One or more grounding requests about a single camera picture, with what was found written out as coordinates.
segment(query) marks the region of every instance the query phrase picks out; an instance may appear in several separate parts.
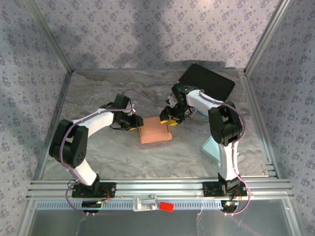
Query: black bracket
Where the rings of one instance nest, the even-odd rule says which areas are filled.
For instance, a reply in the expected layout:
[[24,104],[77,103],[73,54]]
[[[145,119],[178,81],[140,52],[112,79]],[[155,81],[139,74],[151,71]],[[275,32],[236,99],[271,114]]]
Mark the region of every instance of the black bracket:
[[[229,101],[226,104],[235,108],[233,102]],[[226,106],[213,107],[208,110],[208,116],[211,135],[218,144],[228,146],[229,143],[239,139],[243,127],[235,111]]]
[[110,198],[115,197],[116,183],[114,182],[100,182],[99,176],[96,176],[94,183],[91,186],[84,184],[77,184],[73,187],[73,198]]
[[243,182],[235,183],[235,185],[230,188],[226,188],[226,183],[229,183],[229,181],[222,181],[220,178],[219,181],[203,182],[202,188],[204,197],[233,197],[236,191],[238,191],[241,197],[247,196],[246,186]]
[[[131,104],[130,98],[122,94],[117,94],[114,102],[110,102],[100,108],[105,109],[126,109],[128,103]],[[113,123],[120,125],[119,130],[131,130],[143,126],[143,119],[136,114],[129,115],[125,112],[114,112]]]
[[[57,130],[54,134],[52,143],[49,147],[49,155],[60,162],[59,151],[60,146],[68,129],[73,125],[73,122],[63,119],[59,122]],[[71,168],[79,166],[86,155],[88,145],[89,129],[85,126],[76,125],[68,138],[72,138],[72,142],[66,141],[63,147],[63,161]]]
[[173,108],[166,106],[159,115],[160,121],[169,120],[171,117],[178,124],[182,123],[187,117],[185,112],[190,108],[187,104],[186,95],[195,89],[194,87],[187,88],[183,83],[176,83],[172,87],[172,92],[177,99],[177,104]]
[[[101,208],[102,207],[102,203],[100,201],[83,201],[81,204],[82,208]],[[99,210],[91,210],[91,209],[87,209],[87,210],[83,210],[83,212],[85,213],[98,213]]]

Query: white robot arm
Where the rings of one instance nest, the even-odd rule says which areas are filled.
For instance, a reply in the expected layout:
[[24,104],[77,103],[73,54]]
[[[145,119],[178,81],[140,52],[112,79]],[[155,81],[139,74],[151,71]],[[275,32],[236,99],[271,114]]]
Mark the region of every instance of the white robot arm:
[[49,154],[60,162],[62,140],[69,128],[70,131],[63,147],[63,162],[70,167],[70,172],[85,186],[96,185],[99,176],[91,169],[85,159],[88,138],[100,129],[114,123],[120,125],[120,130],[132,130],[143,126],[143,119],[133,114],[130,99],[118,94],[112,103],[100,107],[94,113],[73,121],[61,120],[49,148]]
[[[222,194],[235,188],[239,184],[237,178],[239,171],[237,168],[237,146],[243,127],[238,115],[231,109],[222,105],[222,101],[217,101],[205,94],[200,95],[201,90],[194,87],[185,87],[182,83],[177,83],[172,87],[172,95],[166,101],[169,106],[160,114],[161,122],[171,119],[169,124],[180,124],[187,115],[185,112],[193,107],[204,114],[208,114],[211,135],[219,145],[220,150],[220,172],[219,181],[224,183]],[[234,163],[232,161],[232,143],[234,145]]]

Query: glass panel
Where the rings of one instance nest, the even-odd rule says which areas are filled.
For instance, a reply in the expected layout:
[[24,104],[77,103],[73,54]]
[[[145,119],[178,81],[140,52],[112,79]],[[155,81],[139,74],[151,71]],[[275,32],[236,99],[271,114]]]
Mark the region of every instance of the glass panel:
[[[122,71],[73,74],[61,112],[61,119],[78,119],[112,102],[117,93],[137,89],[141,104],[137,114],[142,118],[158,117],[165,108],[172,86],[184,71]],[[235,82],[228,100],[235,103],[247,122],[247,133],[239,144],[239,170],[243,176],[266,175],[265,158],[257,138],[249,105],[245,100],[236,70],[222,70],[220,75]],[[137,94],[126,94],[136,102]],[[183,123],[170,126],[173,139],[168,142],[140,144],[139,131],[120,131],[106,127],[88,140],[86,159],[101,178],[217,177],[217,148],[210,137],[209,119],[199,112]],[[44,179],[70,179],[60,163],[49,157]]]
[[252,201],[244,213],[233,217],[217,210],[203,210],[201,218],[199,210],[107,212],[86,217],[72,210],[37,210],[29,236],[292,235],[281,200]]

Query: aluminum frame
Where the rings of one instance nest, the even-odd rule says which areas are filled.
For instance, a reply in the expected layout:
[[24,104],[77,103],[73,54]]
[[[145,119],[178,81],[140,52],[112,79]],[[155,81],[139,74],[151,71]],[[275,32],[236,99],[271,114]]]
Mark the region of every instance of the aluminum frame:
[[248,77],[245,75],[244,71],[239,71],[238,73],[243,89],[245,90],[245,97],[248,100],[248,104],[250,106],[252,120],[254,122],[257,136],[260,140],[260,145],[262,146],[263,154],[267,158],[266,161],[273,164],[275,176],[280,177],[280,170],[275,160],[275,154],[272,149],[265,122],[263,121],[263,117],[259,109],[258,101],[256,99],[256,96],[254,95],[252,84],[249,81]]
[[39,9],[35,0],[25,0],[25,4],[28,6],[31,14],[33,15],[38,27],[45,35],[48,43],[52,47],[52,50],[56,54],[57,58],[59,59],[60,63],[64,67],[67,73],[72,73],[71,66],[63,53],[59,43],[57,42],[53,32],[51,31],[47,21],[45,20],[44,15],[42,14],[41,10]]
[[[58,109],[56,109],[56,111],[55,111],[55,113],[54,113],[54,115],[52,117],[52,122],[53,121],[55,121],[55,122],[53,124],[53,128],[47,134],[48,143],[49,144],[53,141],[53,137],[54,137],[54,134],[55,134],[57,126],[58,126],[58,121],[59,121],[60,114],[61,114],[61,111],[62,111],[62,108],[63,108],[64,100],[65,100],[65,97],[66,97],[66,94],[67,94],[67,91],[68,91],[68,88],[69,88],[71,77],[72,77],[72,73],[67,73],[65,78],[64,78],[64,83],[63,83],[63,86],[61,88],[60,97],[58,98],[58,101],[57,101],[57,104],[56,104],[56,107],[58,107]],[[48,152],[49,152],[49,148],[47,148],[47,150],[45,152],[43,164],[42,164],[42,166],[41,166],[41,168],[39,170],[39,173],[36,175],[37,179],[39,179],[39,180],[42,180],[42,178],[44,176],[44,173],[45,173],[46,164],[47,164],[47,158],[49,156]]]
[[289,6],[291,0],[280,0],[274,13],[271,16],[262,36],[260,37],[259,42],[257,43],[254,52],[252,53],[251,58],[249,59],[246,67],[245,67],[245,74],[250,76],[253,69],[255,68],[256,64],[258,63],[261,55],[265,51],[268,43],[270,42],[271,37],[273,36],[274,32],[276,31],[287,7]]
[[[283,206],[294,236],[303,235],[299,230],[299,222],[294,214],[291,199],[294,195],[288,179],[274,177],[244,177],[252,191],[251,200],[283,201]],[[217,181],[215,178],[157,178],[157,179],[109,179],[101,182],[116,182],[116,195],[111,201],[131,200],[134,195],[154,193],[159,200],[228,200],[227,197],[203,197],[202,182]],[[27,207],[18,236],[28,235],[37,202],[41,200],[64,200],[67,180],[32,181],[26,196]]]

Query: marble surface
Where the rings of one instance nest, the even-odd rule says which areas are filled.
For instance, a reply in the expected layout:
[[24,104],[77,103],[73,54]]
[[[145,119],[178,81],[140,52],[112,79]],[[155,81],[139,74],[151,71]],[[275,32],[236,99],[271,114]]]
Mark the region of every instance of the marble surface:
[[[61,119],[82,118],[111,102],[117,93],[133,88],[141,95],[137,114],[158,116],[172,85],[184,71],[90,71],[73,73]],[[238,166],[243,176],[267,175],[264,157],[237,71],[217,73],[236,83],[229,100],[247,122],[247,133],[239,144]],[[128,92],[132,101],[137,94]],[[101,178],[216,177],[219,166],[200,149],[210,137],[208,118],[196,113],[182,124],[170,127],[173,140],[142,145],[139,131],[117,131],[106,127],[88,140],[87,161]],[[48,158],[44,179],[70,179],[53,158]]]

